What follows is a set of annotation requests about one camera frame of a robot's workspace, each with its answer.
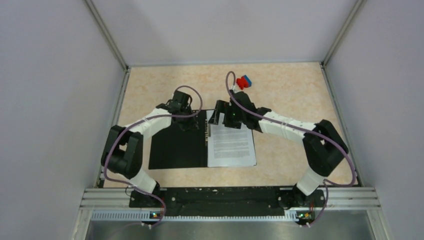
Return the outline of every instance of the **black mounting plate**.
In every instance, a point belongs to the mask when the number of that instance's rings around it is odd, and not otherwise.
[[[324,205],[324,192],[315,190],[300,205],[291,188],[284,186],[169,187],[154,192],[166,204],[167,216],[257,217],[283,216],[292,207]],[[132,191],[130,208],[161,208],[156,199]]]

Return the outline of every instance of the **gray wall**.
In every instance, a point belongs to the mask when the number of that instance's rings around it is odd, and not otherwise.
[[[368,1],[328,66],[363,180],[395,239],[424,228],[424,1]]]
[[[82,0],[1,1],[0,63],[0,239],[69,239],[122,70]]]
[[[94,0],[129,65],[321,61],[356,0]]]

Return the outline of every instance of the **speckled surface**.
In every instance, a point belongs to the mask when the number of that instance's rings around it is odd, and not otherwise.
[[[234,71],[247,75],[252,87],[245,92],[256,107],[305,122],[331,121],[340,132],[336,114],[318,62],[155,66],[131,69],[119,125],[130,124],[171,98],[174,89],[190,85],[203,98],[203,109],[213,109],[216,100],[228,101],[225,76]],[[193,109],[199,100],[193,97]],[[302,145],[281,137],[254,132],[257,165],[251,167],[211,167],[148,170],[151,141],[144,143],[143,168],[161,187],[228,187],[293,185],[308,166]],[[351,172],[344,160],[329,177],[349,183]],[[124,187],[105,182],[105,187]]]

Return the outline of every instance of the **white paper sheet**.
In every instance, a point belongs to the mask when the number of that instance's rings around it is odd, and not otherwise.
[[[209,120],[213,110],[206,112]],[[207,140],[208,167],[248,167],[256,165],[255,145],[252,130],[244,124],[241,129],[225,127],[224,114],[219,115],[218,125],[209,125]]]

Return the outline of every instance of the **red and blue block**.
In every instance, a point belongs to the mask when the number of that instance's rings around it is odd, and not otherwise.
[[[246,75],[244,75],[240,78],[237,78],[237,80],[235,80],[235,83],[237,83],[238,87],[241,90],[243,90],[244,88],[249,88],[249,87],[252,86],[252,81]]]

